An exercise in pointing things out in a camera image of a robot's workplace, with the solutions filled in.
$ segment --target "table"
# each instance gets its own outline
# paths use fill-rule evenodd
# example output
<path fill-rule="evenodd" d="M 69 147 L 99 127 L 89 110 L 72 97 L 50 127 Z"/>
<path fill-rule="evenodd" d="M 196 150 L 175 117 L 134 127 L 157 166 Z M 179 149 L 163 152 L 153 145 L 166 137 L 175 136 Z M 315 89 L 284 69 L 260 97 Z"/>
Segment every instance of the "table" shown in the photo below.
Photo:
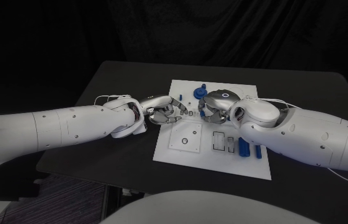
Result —
<path fill-rule="evenodd" d="M 99 95 L 130 94 L 140 100 L 167 94 L 172 79 L 255 85 L 258 97 L 281 99 L 348 120 L 348 84 L 332 72 L 105 61 L 76 106 L 92 105 Z M 140 135 L 123 139 L 107 136 L 50 149 L 37 170 L 150 194 L 173 190 L 221 192 L 266 202 L 320 223 L 346 222 L 348 182 L 329 170 L 302 164 L 270 150 L 271 181 L 156 162 L 151 157 L 157 134 L 159 126 L 147 121 L 147 132 Z"/>

